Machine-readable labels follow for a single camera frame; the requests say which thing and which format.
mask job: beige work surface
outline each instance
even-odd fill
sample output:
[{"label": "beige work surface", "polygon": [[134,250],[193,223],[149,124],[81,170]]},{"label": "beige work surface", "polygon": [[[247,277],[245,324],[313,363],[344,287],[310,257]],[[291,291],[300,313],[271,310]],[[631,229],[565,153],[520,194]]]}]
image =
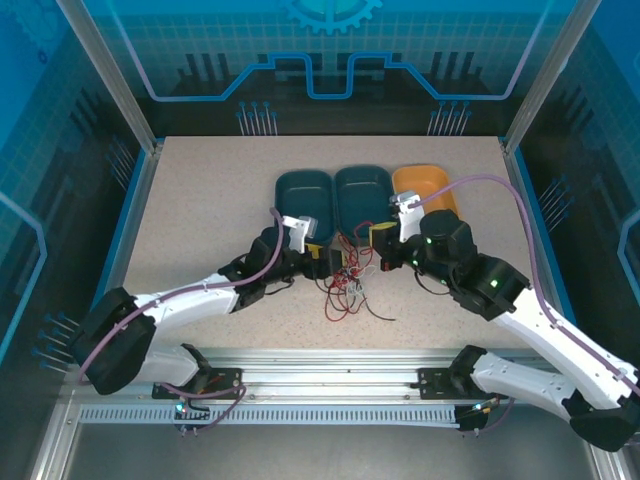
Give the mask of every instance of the beige work surface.
[{"label": "beige work surface", "polygon": [[[475,173],[507,176],[494,137],[167,138],[125,287],[132,293],[171,289],[205,278],[246,252],[273,222],[268,210],[275,182],[284,172],[320,168],[334,174],[344,166],[374,164],[393,173],[416,163],[439,165],[451,180]],[[523,229],[508,191],[481,182],[460,187],[455,195],[480,251],[505,259],[530,277]],[[442,290],[429,279],[425,282]],[[406,267],[378,271],[364,285],[371,308],[396,322],[378,320],[364,310],[328,322],[325,295],[300,278],[291,289],[243,311],[202,319],[168,338],[199,347],[525,347],[450,297],[420,289]]]}]

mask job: white robotic arm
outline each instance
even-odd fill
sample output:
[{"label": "white robotic arm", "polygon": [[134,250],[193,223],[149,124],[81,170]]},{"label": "white robotic arm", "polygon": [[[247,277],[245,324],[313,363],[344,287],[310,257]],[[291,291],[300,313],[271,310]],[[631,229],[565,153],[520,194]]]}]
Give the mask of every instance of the white robotic arm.
[{"label": "white robotic arm", "polygon": [[[469,225],[451,210],[424,215],[413,192],[392,197],[399,225],[374,232],[388,269],[410,265],[446,283],[464,309],[517,335],[559,373],[514,364],[467,346],[450,367],[462,393],[516,398],[571,424],[584,439],[617,450],[640,426],[640,375],[567,321],[529,280],[498,258],[478,253]],[[541,302],[544,301],[546,312]]]},{"label": "white robotic arm", "polygon": [[[406,206],[406,202],[415,202],[415,196],[399,196],[396,201]],[[400,225],[372,229],[372,246],[381,256],[382,270],[406,264],[416,274],[446,283],[463,308],[517,335],[559,372],[524,367],[468,346],[449,369],[452,384],[462,393],[480,389],[547,410],[601,448],[613,451],[624,445],[640,426],[640,378],[635,367],[607,352],[547,305],[552,322],[541,310],[528,280],[506,262],[479,254],[469,226],[452,211],[425,216],[422,209],[419,215],[416,210],[398,208]],[[254,283],[207,288],[261,271],[273,254],[269,240],[273,229],[254,241],[243,261],[236,259],[201,282],[136,297],[121,288],[108,292],[69,344],[79,364],[87,359],[93,362],[87,375],[96,390],[109,394],[130,382],[166,382],[186,390],[202,385],[207,372],[204,368],[203,373],[201,356],[188,345],[163,345],[165,332],[245,308],[262,298],[269,283],[287,281],[296,274],[325,278],[342,266],[340,252],[327,250],[328,255],[314,259],[304,251],[304,238],[313,232],[311,219],[285,217],[283,223],[293,229],[289,247]],[[180,295],[172,295],[178,290]],[[132,312],[140,312],[135,321],[101,346],[109,329]],[[96,356],[96,350],[105,346]],[[609,368],[594,355],[606,359]]]}]

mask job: aluminum frame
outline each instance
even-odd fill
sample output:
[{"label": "aluminum frame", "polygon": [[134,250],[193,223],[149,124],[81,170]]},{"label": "aluminum frame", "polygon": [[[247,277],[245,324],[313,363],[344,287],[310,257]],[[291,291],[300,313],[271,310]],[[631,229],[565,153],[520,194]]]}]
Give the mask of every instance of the aluminum frame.
[{"label": "aluminum frame", "polygon": [[111,51],[82,0],[56,0],[91,63],[146,153],[153,153],[156,137],[136,101]]},{"label": "aluminum frame", "polygon": [[505,149],[508,154],[513,154],[520,145],[601,1],[578,0],[569,14],[505,135]]}]

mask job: blue enclosure wall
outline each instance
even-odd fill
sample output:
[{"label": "blue enclosure wall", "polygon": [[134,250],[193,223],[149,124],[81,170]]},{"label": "blue enclosure wall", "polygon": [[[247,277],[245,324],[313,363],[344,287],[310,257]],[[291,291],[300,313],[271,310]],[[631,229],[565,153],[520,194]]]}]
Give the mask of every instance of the blue enclosure wall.
[{"label": "blue enclosure wall", "polygon": [[640,364],[640,3],[603,0],[521,151],[578,325]]},{"label": "blue enclosure wall", "polygon": [[88,311],[139,148],[55,2],[0,1],[0,65],[0,478],[10,479],[29,471],[62,381],[49,367],[64,365],[32,349],[51,354],[65,339],[48,315]]},{"label": "blue enclosure wall", "polygon": [[158,136],[500,135],[574,0],[89,0]]}]

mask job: purple cable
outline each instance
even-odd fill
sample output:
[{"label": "purple cable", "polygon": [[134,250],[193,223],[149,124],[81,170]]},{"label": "purple cable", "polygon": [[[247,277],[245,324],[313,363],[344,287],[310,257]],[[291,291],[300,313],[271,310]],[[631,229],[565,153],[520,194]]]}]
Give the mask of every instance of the purple cable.
[{"label": "purple cable", "polygon": [[156,298],[152,302],[149,302],[146,305],[143,305],[142,307],[134,310],[129,315],[124,317],[124,319],[122,319],[120,322],[115,324],[114,327],[109,331],[109,333],[107,333],[102,338],[102,340],[98,342],[96,347],[91,351],[89,356],[86,358],[86,360],[80,367],[80,372],[78,373],[78,382],[79,383],[83,382],[82,377],[84,376],[87,369],[89,368],[89,365],[91,365],[91,363],[96,359],[96,357],[100,354],[102,349],[111,341],[111,339],[115,337],[120,330],[122,330],[125,326],[127,326],[131,321],[133,321],[141,313],[149,310],[152,307],[155,307],[156,305],[159,305],[162,302],[165,302],[167,300],[170,300],[171,298],[177,297],[178,295],[183,295],[185,293],[191,293],[191,292],[198,292],[200,290],[208,290],[210,288],[240,287],[242,285],[247,285],[251,282],[254,282],[255,280],[258,280],[265,273],[267,273],[269,269],[271,269],[273,264],[276,263],[276,260],[280,255],[280,250],[282,249],[282,242],[284,239],[284,226],[282,225],[282,216],[275,208],[270,208],[269,213],[271,213],[271,215],[275,217],[276,222],[278,223],[278,241],[276,243],[276,248],[273,251],[273,256],[271,257],[271,260],[269,260],[269,263],[267,263],[267,265],[262,270],[260,270],[255,275],[250,276],[249,278],[245,278],[235,282],[212,283],[212,284],[206,284],[206,285],[198,284],[198,285],[191,285],[188,287],[178,288],[177,290],[166,293]]},{"label": "purple cable", "polygon": [[[458,180],[456,180],[456,181],[450,183],[449,185],[447,185],[446,187],[443,187],[440,190],[438,190],[437,192],[429,195],[427,198],[425,198],[423,200],[420,200],[419,202],[416,202],[416,203],[413,203],[413,204],[409,205],[409,207],[410,208],[417,208],[419,206],[424,205],[425,203],[429,203],[434,198],[439,197],[440,195],[448,192],[449,190],[454,189],[455,187],[457,187],[459,185],[464,185],[465,183],[475,182],[475,181],[478,181],[478,180],[490,180],[490,181],[493,181],[493,182],[497,182],[500,185],[502,185],[503,187],[505,187],[507,190],[509,190],[511,195],[513,195],[513,198],[515,199],[516,204],[518,205],[518,211],[520,212],[520,218],[522,219],[522,225],[524,226],[524,233],[526,234],[527,244],[529,246],[529,261],[531,262],[531,273],[532,273],[532,276],[533,276],[534,292],[536,294],[536,298],[538,299],[538,303],[540,304],[540,308],[544,312],[545,316],[549,319],[549,321],[553,325],[556,325],[558,323],[558,320],[553,316],[553,314],[551,313],[551,311],[547,307],[547,303],[545,302],[544,296],[542,295],[542,285],[540,283],[540,277],[538,275],[538,269],[537,269],[537,264],[536,264],[536,252],[535,252],[535,247],[534,247],[534,243],[533,243],[533,230],[531,229],[531,221],[529,220],[529,215],[527,214],[527,209],[524,206],[524,201],[522,200],[522,197],[520,196],[518,191],[513,187],[513,185],[511,185],[509,182],[507,182],[504,178],[499,177],[497,175],[491,175],[489,173],[481,173],[479,175],[469,175],[468,177],[459,178]],[[581,339],[576,337],[572,332],[567,330],[565,327],[560,325],[560,326],[557,326],[557,328],[566,337],[571,339],[576,345],[581,347],[584,351],[589,353],[589,355],[591,355],[598,362],[600,362],[600,364],[602,364],[607,370],[609,370],[611,373],[613,373],[616,378],[621,378],[622,382],[627,387],[629,387],[636,395],[638,395],[640,397],[640,388],[635,383],[633,383],[631,380],[629,380],[626,377],[626,375],[623,375],[622,372],[620,370],[618,370],[614,365],[612,365],[606,358],[604,358],[602,355],[600,355],[598,352],[596,352],[593,348],[591,348],[589,345],[587,345]]]},{"label": "purple cable", "polygon": [[173,387],[172,385],[169,385],[168,383],[163,383],[162,386],[164,388],[166,388],[167,390],[173,392],[173,393],[176,393],[178,395],[182,395],[185,398],[199,398],[199,399],[215,398],[216,396],[224,395],[225,392],[226,393],[240,392],[240,394],[238,395],[238,398],[236,398],[234,400],[234,402],[231,405],[229,405],[229,407],[224,412],[222,412],[220,415],[218,415],[218,417],[216,417],[216,419],[213,422],[208,423],[207,425],[203,426],[202,428],[194,427],[193,430],[190,430],[190,433],[193,433],[194,435],[196,435],[197,432],[203,432],[205,430],[209,430],[210,428],[215,427],[222,420],[227,418],[229,416],[229,414],[231,413],[231,411],[238,406],[240,401],[244,398],[244,395],[247,393],[247,387],[245,387],[244,385],[239,385],[239,386],[234,387],[234,388],[229,388],[228,390],[220,390],[219,392],[204,393],[202,395],[196,395],[196,394],[193,394],[193,393],[181,392],[180,390],[178,390],[177,388]]}]

